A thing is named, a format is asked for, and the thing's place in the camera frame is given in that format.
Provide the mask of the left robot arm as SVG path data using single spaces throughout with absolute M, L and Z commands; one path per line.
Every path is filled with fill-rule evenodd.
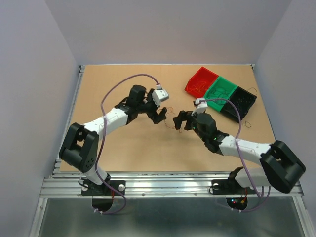
M 129 95 L 106 114 L 85 124 L 71 124 L 60 148 L 59 158 L 79 170 L 93 183 L 92 187 L 98 194 L 106 194 L 110 188 L 110 175 L 98 166 L 105 137 L 134 121 L 139 114 L 146 114 L 154 124 L 160 123 L 166 118 L 167 112 L 160 105 L 168 98 L 168 92 L 161 85 L 150 91 L 141 85 L 134 85 Z

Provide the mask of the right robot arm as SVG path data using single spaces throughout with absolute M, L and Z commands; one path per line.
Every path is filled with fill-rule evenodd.
M 233 193 L 250 186 L 271 186 L 288 194 L 306 172 L 305 165 L 283 141 L 269 144 L 237 139 L 218 130 L 207 113 L 180 111 L 173 122 L 177 130 L 185 122 L 184 129 L 193 130 L 212 153 L 258 164 L 257 168 L 239 167 L 230 173 L 227 187 Z

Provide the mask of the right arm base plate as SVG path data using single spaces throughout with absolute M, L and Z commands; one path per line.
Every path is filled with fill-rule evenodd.
M 208 189 L 213 195 L 243 195 L 243 188 L 237 181 L 229 179 L 216 179 L 211 181 L 211 186 Z

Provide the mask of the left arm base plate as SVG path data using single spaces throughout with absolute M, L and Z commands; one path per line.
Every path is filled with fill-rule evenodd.
M 81 186 L 81 195 L 84 197 L 118 195 L 116 192 L 109 189 L 104 183 L 96 185 L 88 179 L 81 178 L 79 179 L 78 184 Z M 124 180 L 109 181 L 109 186 L 121 192 L 123 195 L 125 194 L 125 184 L 126 182 Z

